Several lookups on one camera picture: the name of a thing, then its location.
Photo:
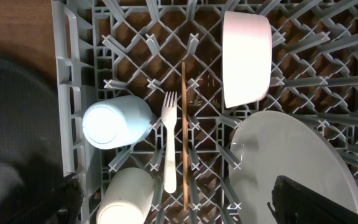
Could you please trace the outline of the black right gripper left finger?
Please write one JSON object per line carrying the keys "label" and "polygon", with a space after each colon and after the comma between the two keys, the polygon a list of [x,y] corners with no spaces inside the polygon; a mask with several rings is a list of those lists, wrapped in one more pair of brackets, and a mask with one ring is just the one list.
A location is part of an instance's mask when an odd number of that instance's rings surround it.
{"label": "black right gripper left finger", "polygon": [[70,173],[31,203],[0,210],[0,223],[76,223],[83,203],[83,189],[76,173]]}

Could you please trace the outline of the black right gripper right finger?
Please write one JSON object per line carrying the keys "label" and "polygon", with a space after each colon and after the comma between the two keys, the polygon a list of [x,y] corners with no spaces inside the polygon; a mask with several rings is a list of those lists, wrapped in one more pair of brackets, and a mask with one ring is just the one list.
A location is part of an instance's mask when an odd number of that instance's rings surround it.
{"label": "black right gripper right finger", "polygon": [[280,175],[267,204],[278,224],[358,224],[358,214]]}

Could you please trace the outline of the light grey plate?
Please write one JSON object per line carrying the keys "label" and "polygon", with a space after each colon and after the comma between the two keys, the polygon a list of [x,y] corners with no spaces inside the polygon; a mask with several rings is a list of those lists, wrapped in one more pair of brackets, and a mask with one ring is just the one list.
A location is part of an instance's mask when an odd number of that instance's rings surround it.
{"label": "light grey plate", "polygon": [[242,223],[275,223],[267,206],[280,175],[358,214],[358,187],[337,149],[319,132],[277,111],[260,111],[241,123],[231,152],[240,159],[229,181]]}

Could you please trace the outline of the white plastic cup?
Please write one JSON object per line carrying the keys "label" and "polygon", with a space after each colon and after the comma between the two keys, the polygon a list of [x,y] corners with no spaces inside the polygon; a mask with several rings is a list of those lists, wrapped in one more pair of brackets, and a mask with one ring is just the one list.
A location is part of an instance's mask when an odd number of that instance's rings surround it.
{"label": "white plastic cup", "polygon": [[146,171],[130,167],[112,178],[97,212],[97,224],[143,224],[150,211],[155,181]]}

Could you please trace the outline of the light blue plastic cup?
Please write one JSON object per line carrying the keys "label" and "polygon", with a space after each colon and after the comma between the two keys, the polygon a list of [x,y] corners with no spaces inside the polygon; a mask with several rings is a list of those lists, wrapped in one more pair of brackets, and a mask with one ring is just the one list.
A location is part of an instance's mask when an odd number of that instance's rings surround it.
{"label": "light blue plastic cup", "polygon": [[135,144],[149,135],[154,114],[138,96],[126,95],[92,104],[84,113],[82,130],[98,149]]}

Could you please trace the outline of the white plastic fork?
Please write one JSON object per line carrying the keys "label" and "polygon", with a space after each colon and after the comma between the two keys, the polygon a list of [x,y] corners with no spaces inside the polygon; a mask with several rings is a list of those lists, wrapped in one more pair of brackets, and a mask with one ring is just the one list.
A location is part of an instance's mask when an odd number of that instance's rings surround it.
{"label": "white plastic fork", "polygon": [[177,189],[174,133],[177,123],[177,92],[169,91],[166,93],[161,120],[167,130],[163,187],[167,193],[172,194]]}

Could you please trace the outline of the wooden chopstick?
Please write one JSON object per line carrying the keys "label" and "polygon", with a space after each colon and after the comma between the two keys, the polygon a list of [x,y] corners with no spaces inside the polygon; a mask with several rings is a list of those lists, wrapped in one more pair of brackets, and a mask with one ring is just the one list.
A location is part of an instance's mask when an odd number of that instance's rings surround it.
{"label": "wooden chopstick", "polygon": [[186,99],[186,68],[185,62],[181,63],[181,108],[182,108],[182,153],[183,153],[183,208],[189,209],[188,192],[188,122],[187,122],[187,99]]}

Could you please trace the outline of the pink bowl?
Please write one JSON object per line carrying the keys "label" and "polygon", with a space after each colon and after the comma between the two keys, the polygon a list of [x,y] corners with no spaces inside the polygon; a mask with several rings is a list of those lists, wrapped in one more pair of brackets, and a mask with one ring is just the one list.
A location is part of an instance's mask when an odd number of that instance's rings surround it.
{"label": "pink bowl", "polygon": [[265,97],[270,85],[272,31],[265,16],[227,11],[223,19],[222,75],[227,108]]}

